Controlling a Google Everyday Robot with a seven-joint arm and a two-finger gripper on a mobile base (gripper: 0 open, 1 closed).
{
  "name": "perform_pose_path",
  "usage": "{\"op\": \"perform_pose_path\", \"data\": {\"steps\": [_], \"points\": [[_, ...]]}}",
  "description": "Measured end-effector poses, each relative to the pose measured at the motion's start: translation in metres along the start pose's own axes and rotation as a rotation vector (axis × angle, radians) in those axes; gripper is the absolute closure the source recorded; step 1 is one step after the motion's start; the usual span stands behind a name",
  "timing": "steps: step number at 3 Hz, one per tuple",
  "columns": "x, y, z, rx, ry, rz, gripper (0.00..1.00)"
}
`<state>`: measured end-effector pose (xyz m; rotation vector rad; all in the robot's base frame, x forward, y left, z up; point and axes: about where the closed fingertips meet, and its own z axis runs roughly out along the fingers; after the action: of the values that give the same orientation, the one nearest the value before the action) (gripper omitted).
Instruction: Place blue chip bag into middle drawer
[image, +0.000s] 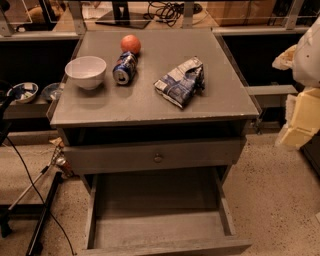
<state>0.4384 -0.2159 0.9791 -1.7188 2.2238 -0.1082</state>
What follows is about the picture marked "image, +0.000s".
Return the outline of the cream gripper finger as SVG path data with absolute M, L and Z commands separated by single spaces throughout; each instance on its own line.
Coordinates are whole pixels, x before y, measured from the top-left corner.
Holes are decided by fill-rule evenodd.
M 273 63 L 272 67 L 278 70 L 288 70 L 293 66 L 294 53 L 296 51 L 296 45 L 292 45 L 279 56 L 277 56 Z
M 288 95 L 285 120 L 275 145 L 300 149 L 320 130 L 320 89 L 306 88 L 297 96 Z

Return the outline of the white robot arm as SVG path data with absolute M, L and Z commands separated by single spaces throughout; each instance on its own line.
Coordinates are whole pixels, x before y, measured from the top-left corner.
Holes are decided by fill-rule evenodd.
M 320 130 L 320 17 L 272 67 L 291 69 L 293 79 L 304 86 L 297 96 L 287 97 L 286 123 L 276 140 L 277 146 L 300 149 Z

